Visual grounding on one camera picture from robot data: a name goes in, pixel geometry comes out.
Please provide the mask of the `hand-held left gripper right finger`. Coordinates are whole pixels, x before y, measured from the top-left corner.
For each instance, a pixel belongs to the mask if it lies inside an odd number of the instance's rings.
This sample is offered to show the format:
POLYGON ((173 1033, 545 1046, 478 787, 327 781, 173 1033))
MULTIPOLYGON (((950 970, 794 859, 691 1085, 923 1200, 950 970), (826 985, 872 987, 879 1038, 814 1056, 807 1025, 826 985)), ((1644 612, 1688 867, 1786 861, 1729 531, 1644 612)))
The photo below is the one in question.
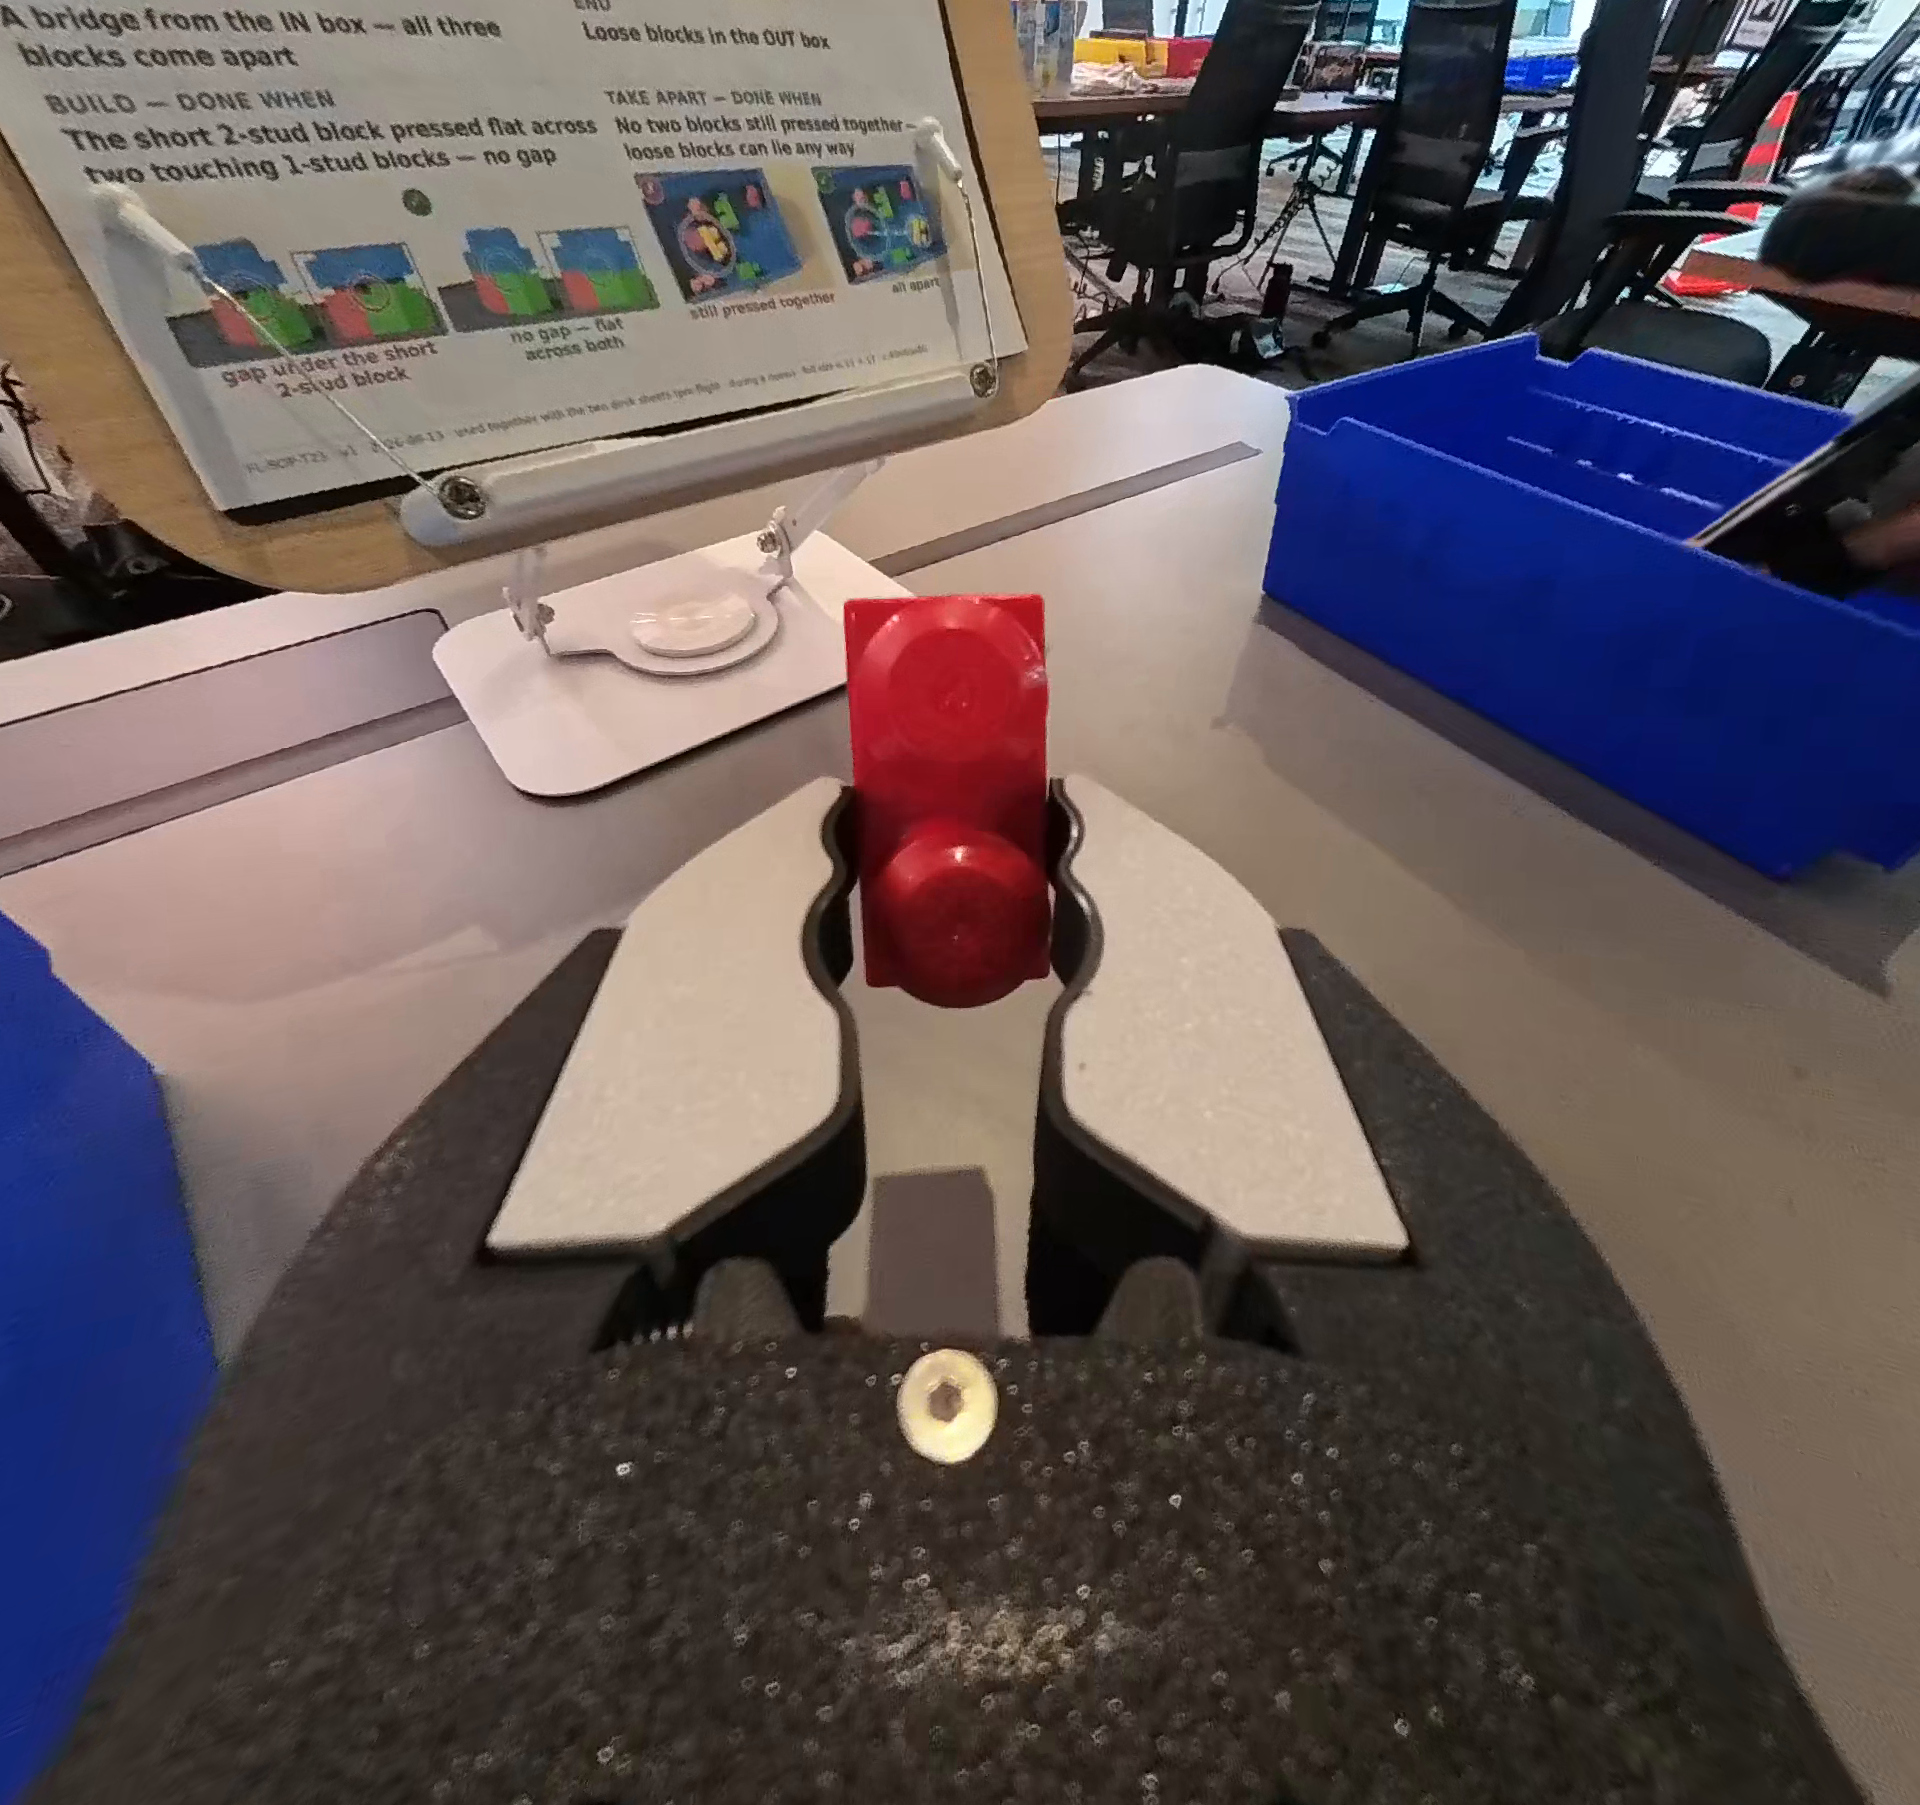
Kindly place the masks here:
POLYGON ((1035 1192, 1098 1225, 1095 1258, 1393 1264, 1408 1251, 1275 920, 1200 846, 1092 779, 1055 784, 1057 970, 1035 1192))

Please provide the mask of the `instruction board on white stand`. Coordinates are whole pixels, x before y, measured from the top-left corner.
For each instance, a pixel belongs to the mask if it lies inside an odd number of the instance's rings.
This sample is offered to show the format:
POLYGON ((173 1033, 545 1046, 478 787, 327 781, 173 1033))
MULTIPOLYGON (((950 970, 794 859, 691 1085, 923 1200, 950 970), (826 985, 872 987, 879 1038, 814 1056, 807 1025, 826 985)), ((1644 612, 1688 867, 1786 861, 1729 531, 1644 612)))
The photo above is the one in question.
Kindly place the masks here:
POLYGON ((189 562, 374 592, 1034 415, 1009 0, 2 0, 5 367, 189 562))

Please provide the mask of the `black office chair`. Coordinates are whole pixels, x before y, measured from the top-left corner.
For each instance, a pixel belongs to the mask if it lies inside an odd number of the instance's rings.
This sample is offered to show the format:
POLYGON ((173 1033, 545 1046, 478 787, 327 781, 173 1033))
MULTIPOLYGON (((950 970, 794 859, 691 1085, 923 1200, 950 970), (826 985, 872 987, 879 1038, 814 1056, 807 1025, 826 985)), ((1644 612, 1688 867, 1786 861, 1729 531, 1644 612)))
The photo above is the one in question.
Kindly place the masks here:
POLYGON ((1127 177, 1092 191, 1086 229, 1103 254, 1103 280, 1115 285, 1131 272, 1136 284, 1127 300, 1075 322, 1092 346, 1070 378, 1118 348, 1154 343, 1184 355, 1200 333, 1213 268, 1253 241, 1263 148, 1318 7, 1230 0, 1186 107, 1148 126, 1127 177))
POLYGON ((1351 262, 1341 313, 1313 332, 1324 350, 1362 322, 1405 314, 1418 350, 1428 313, 1449 336, 1485 320, 1439 291, 1444 267, 1465 267, 1500 236, 1508 201, 1479 186, 1504 102, 1504 64, 1519 0, 1411 0, 1393 96, 1360 172, 1339 257, 1351 262))
POLYGON ((1530 333, 1540 355, 1569 363, 1608 351, 1759 390, 1773 368, 1764 333, 1651 294, 1656 261, 1722 232, 1715 213, 1636 209, 1641 122, 1666 0, 1597 0, 1575 80, 1563 177, 1543 241, 1501 304, 1489 336, 1530 333))

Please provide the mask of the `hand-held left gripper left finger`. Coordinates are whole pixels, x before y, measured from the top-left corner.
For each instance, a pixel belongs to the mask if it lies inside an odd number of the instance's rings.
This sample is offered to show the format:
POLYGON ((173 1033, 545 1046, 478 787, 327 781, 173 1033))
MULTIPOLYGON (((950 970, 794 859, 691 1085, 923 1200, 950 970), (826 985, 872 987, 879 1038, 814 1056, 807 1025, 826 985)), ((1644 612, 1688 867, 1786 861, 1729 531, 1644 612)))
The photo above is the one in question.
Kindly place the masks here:
POLYGON ((494 1216, 494 1258, 826 1260, 867 1187, 848 813, 848 787, 807 782, 637 905, 494 1216))

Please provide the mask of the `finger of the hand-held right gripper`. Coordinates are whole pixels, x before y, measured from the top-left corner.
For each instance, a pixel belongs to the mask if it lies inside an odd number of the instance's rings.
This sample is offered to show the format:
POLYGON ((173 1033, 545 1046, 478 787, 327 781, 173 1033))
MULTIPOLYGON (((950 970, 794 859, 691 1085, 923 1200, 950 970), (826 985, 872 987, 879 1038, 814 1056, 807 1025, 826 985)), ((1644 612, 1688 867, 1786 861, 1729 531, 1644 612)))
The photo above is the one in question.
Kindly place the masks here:
POLYGON ((1915 587, 1919 374, 1689 546, 1803 594, 1915 587))

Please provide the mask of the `red mega block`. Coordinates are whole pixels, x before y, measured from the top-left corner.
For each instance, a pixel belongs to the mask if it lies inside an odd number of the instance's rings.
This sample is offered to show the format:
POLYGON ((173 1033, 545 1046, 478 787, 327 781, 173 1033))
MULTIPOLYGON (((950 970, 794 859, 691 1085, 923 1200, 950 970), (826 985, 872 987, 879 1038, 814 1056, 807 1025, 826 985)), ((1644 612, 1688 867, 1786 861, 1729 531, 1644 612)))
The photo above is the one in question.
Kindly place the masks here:
POLYGON ((1050 959, 1043 597, 856 600, 842 621, 865 980, 996 1002, 1050 959))

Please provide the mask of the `blue storage bin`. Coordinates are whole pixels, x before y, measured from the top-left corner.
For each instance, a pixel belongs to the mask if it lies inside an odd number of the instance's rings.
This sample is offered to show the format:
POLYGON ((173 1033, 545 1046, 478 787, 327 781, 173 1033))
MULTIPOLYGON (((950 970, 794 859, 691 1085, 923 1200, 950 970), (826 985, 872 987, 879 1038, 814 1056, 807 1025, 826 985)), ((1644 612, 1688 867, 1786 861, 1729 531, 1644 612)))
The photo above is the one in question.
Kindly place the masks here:
POLYGON ((149 1063, 2 921, 2 1799, 58 1756, 216 1361, 149 1063))
POLYGON ((1915 861, 1915 602, 1691 542, 1846 413, 1531 336, 1287 399, 1263 594, 1747 867, 1915 861))

